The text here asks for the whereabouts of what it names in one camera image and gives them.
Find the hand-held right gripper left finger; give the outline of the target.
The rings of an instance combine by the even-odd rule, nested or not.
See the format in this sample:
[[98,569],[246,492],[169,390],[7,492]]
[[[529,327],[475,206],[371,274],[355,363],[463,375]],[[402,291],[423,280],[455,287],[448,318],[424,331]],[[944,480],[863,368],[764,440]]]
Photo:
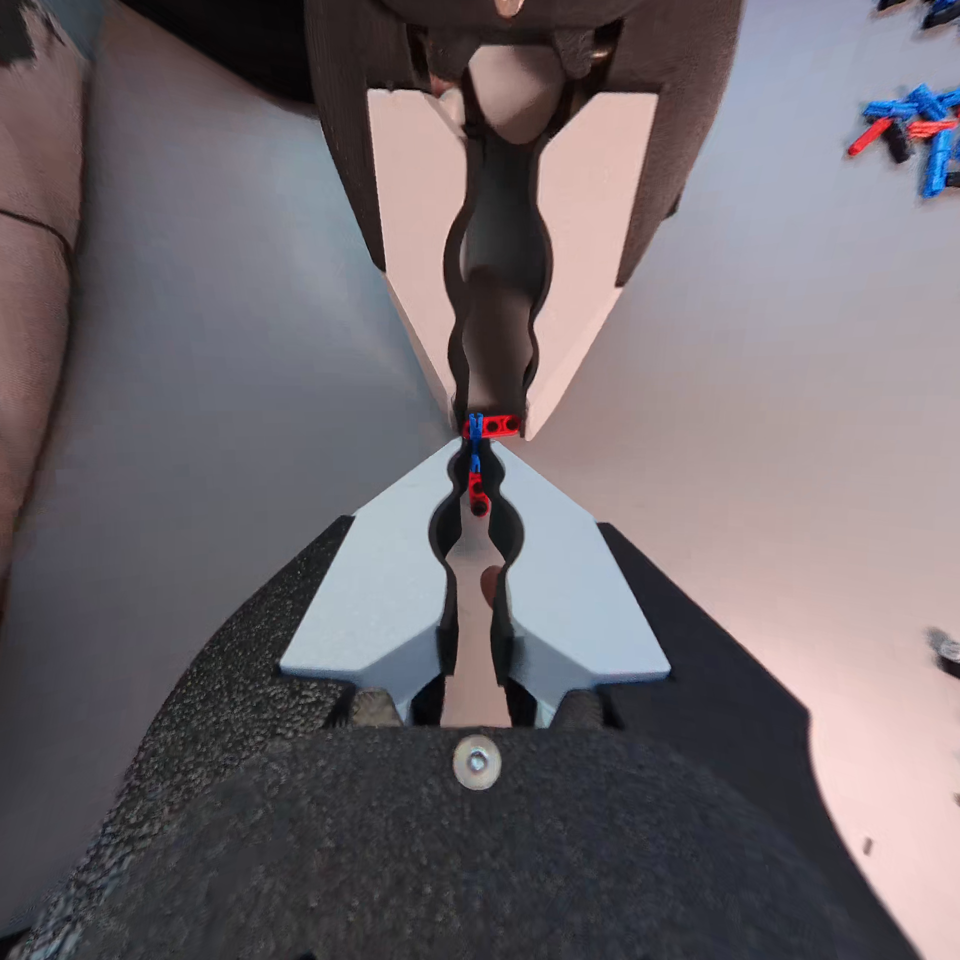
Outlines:
[[316,594],[279,658],[279,672],[386,690],[403,722],[441,674],[437,632],[448,576],[430,523],[453,493],[450,440],[351,516]]

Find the red angled lego beam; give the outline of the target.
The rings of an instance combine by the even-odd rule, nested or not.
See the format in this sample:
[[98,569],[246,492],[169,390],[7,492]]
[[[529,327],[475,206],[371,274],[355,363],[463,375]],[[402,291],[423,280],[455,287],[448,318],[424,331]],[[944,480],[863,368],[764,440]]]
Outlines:
[[[512,437],[520,434],[522,427],[522,419],[516,414],[483,414],[484,416],[484,440],[493,440],[499,439],[501,437]],[[468,415],[466,416],[465,421],[461,427],[462,438],[470,442],[467,438],[464,437],[464,424],[468,421]],[[469,464],[471,464],[471,444],[469,444]],[[470,474],[470,466],[468,466],[467,471],[467,496],[468,501],[471,501],[472,498],[490,498],[487,495],[485,482],[483,479],[483,470],[480,476],[475,476]]]

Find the pile of blue lego pins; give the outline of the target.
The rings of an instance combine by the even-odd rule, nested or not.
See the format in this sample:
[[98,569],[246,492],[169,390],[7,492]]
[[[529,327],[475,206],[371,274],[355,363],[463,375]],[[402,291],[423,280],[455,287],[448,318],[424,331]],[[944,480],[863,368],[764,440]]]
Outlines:
[[935,200],[959,189],[959,88],[936,89],[921,82],[892,98],[865,102],[863,125],[846,147],[856,159],[880,144],[894,166],[921,159],[918,196]]

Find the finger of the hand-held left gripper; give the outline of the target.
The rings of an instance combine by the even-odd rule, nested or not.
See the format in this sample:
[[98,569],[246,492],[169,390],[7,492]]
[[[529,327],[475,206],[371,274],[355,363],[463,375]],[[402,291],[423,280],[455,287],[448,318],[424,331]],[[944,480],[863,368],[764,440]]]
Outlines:
[[539,156],[536,205],[551,273],[534,318],[524,436],[553,414],[620,296],[618,273],[659,97],[599,92]]
[[385,256],[381,272],[430,393],[452,425],[455,311],[444,258],[467,192],[462,98],[371,89],[366,104]]

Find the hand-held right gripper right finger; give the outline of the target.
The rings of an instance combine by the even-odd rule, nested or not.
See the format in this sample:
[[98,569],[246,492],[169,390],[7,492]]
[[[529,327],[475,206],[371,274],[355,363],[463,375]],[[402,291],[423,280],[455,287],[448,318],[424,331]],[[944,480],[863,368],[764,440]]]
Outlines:
[[490,624],[510,723],[549,724],[573,690],[659,682],[669,660],[594,517],[504,443],[487,443]]

